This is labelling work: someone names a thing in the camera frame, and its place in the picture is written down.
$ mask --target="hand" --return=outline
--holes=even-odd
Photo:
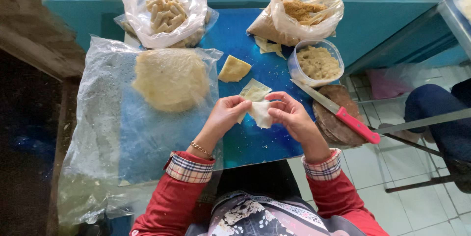
[[[239,115],[247,112],[251,106],[251,101],[238,95],[220,98],[194,142],[211,154],[218,140],[237,123]],[[201,158],[209,157],[191,145],[186,151]]]
[[[273,123],[281,123],[304,150],[306,162],[317,163],[330,157],[329,146],[312,121],[304,106],[286,92],[273,92],[265,96],[270,102],[268,114]]]

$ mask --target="gold bracelet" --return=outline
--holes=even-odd
[[[212,160],[212,155],[209,154],[205,149],[201,148],[198,144],[194,143],[193,141],[190,142],[191,146],[193,146],[195,149],[202,151],[203,153],[206,153],[209,156],[209,159]]]

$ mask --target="knee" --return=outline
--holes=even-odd
[[[427,96],[437,96],[440,94],[450,94],[450,92],[448,92],[444,88],[435,84],[425,84],[425,85],[415,88],[409,96],[412,96],[412,97],[421,96],[422,98],[422,97],[427,97]]]

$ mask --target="knife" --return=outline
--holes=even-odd
[[[362,136],[366,139],[369,143],[378,144],[380,143],[380,135],[378,133],[372,132],[367,126],[365,126],[362,122],[358,121],[353,116],[347,113],[347,109],[345,107],[340,107],[338,104],[334,103],[333,101],[329,100],[324,95],[318,93],[315,89],[301,83],[298,80],[291,80],[294,84],[296,84],[299,88],[301,88],[304,92],[309,94],[314,100],[318,103],[326,107],[327,110],[334,113],[335,116],[340,119],[340,121],[344,122],[349,128],[355,131],[357,134]]]

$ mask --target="blue tabletop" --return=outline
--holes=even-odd
[[[224,55],[217,62],[221,71],[228,55],[252,65],[250,72],[240,82],[219,81],[219,97],[239,94],[251,78],[265,84],[273,91],[286,91],[300,101],[312,119],[312,98],[290,81],[287,62],[274,52],[260,54],[253,36],[245,30],[255,20],[260,9],[220,9],[219,19],[204,36],[199,46],[216,48]],[[289,57],[293,47],[283,46],[283,54]],[[159,179],[169,150],[185,150],[204,124],[206,118],[198,114],[188,115],[193,122],[168,123],[168,114],[156,111],[127,84],[121,101],[121,154],[120,179],[131,184]],[[164,132],[178,132],[175,137],[162,136]],[[236,124],[222,140],[223,162],[219,168],[276,161],[303,154],[301,145],[295,141],[282,125],[274,124],[270,129],[261,129],[248,115],[242,124]]]
[[[228,55],[232,55],[252,65],[252,69],[240,82],[219,81],[219,97],[236,95],[247,85],[251,78],[265,84],[273,91],[286,91],[303,103],[309,115],[312,113],[312,98],[290,81],[286,60],[274,52],[260,54],[253,36],[245,30],[262,12],[260,9],[220,9],[215,26],[200,42],[200,47],[215,48],[224,55],[218,61],[217,70],[221,71]],[[283,46],[286,58],[294,47]],[[242,124],[236,124],[223,138],[224,168],[238,167],[265,161],[276,161],[303,154],[300,144],[283,128],[275,124],[270,129],[261,129],[255,121],[245,117]]]

